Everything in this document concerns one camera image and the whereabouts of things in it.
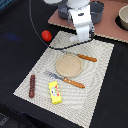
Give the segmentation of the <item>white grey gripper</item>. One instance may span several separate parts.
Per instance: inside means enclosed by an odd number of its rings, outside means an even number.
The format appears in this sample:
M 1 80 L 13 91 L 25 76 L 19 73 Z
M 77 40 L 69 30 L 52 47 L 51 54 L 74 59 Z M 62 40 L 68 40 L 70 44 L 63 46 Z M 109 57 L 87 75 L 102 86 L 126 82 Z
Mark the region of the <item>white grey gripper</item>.
M 77 32 L 77 39 L 80 42 L 87 41 L 89 39 L 90 24 L 92 23 L 90 6 L 87 5 L 78 9 L 70 9 L 69 14 Z

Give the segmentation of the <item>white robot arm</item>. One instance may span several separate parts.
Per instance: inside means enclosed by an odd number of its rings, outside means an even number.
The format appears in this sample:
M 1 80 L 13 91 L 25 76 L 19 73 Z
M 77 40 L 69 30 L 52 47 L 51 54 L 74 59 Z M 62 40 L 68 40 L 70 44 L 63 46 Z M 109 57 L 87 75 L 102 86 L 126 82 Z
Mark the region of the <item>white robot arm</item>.
M 80 42 L 89 39 L 90 25 L 92 24 L 90 14 L 90 0 L 44 0 L 49 5 L 66 4 L 68 7 L 68 21 L 73 21 Z

